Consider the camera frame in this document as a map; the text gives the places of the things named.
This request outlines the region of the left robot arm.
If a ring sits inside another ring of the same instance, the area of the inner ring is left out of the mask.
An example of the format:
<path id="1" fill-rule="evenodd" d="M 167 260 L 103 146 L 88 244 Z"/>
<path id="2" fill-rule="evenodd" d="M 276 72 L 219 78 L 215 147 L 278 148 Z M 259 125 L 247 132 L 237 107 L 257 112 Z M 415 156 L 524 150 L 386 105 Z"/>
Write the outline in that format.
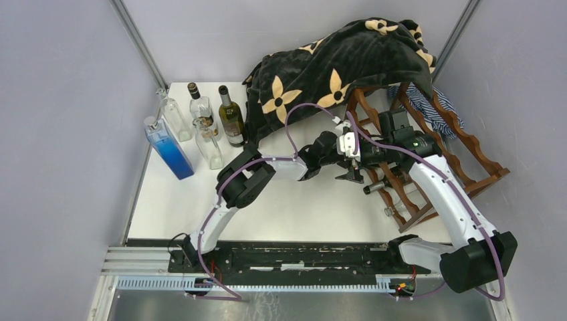
<path id="1" fill-rule="evenodd" d="M 200 227 L 191 234 L 182 233 L 181 247 L 168 250 L 170 263 L 177 269 L 203 272 L 210 264 L 209 252 L 236 212 L 254 202 L 272 180 L 307 181 L 322 167 L 338 165 L 346 168 L 348 161 L 337 151 L 337 136 L 324 131 L 312 143 L 301 148 L 296 156 L 261 154 L 254 144 L 244 146 L 217 175 L 213 206 Z"/>

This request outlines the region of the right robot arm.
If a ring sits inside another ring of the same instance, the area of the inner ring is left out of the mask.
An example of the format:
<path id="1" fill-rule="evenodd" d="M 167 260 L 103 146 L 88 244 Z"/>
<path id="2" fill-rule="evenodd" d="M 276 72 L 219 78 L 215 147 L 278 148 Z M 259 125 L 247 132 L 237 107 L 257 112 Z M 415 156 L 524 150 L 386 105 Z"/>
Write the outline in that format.
<path id="1" fill-rule="evenodd" d="M 388 268 L 403 273 L 412 265 L 442 275 L 456 293 L 471 289 L 494 301 L 505 298 L 504 278 L 518 248 L 518 241 L 507 231 L 500 233 L 474 205 L 453 176 L 445 157 L 434 154 L 425 158 L 403 147 L 379 143 L 357 127 L 346 113 L 350 132 L 339 137 L 339 151 L 360 159 L 360 140 L 378 148 L 401 152 L 414 163 L 409 169 L 413 181 L 426 194 L 451 238 L 450 245 L 426 241 L 416 235 L 391 241 L 386 255 Z"/>

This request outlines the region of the blue liquid square bottle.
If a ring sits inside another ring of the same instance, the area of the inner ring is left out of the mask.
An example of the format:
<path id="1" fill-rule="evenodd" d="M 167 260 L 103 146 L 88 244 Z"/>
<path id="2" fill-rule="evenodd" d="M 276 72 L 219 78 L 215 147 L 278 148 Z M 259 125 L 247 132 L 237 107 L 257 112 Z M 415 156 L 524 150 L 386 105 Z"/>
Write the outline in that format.
<path id="1" fill-rule="evenodd" d="M 144 131 L 151 147 L 159 154 L 178 180 L 183 180 L 195 174 L 191 162 L 162 118 L 146 117 L 144 119 Z"/>

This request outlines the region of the green wine bottle back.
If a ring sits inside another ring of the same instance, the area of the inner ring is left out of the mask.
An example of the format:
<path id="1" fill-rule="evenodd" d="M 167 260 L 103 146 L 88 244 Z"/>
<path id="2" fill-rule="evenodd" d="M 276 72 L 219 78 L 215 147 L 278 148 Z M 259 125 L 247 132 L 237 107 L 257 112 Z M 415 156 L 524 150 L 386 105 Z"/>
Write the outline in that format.
<path id="1" fill-rule="evenodd" d="M 246 137 L 241 109 L 236 102 L 232 101 L 226 85 L 219 86 L 219 95 L 221 98 L 219 116 L 227 140 L 231 146 L 243 146 Z"/>

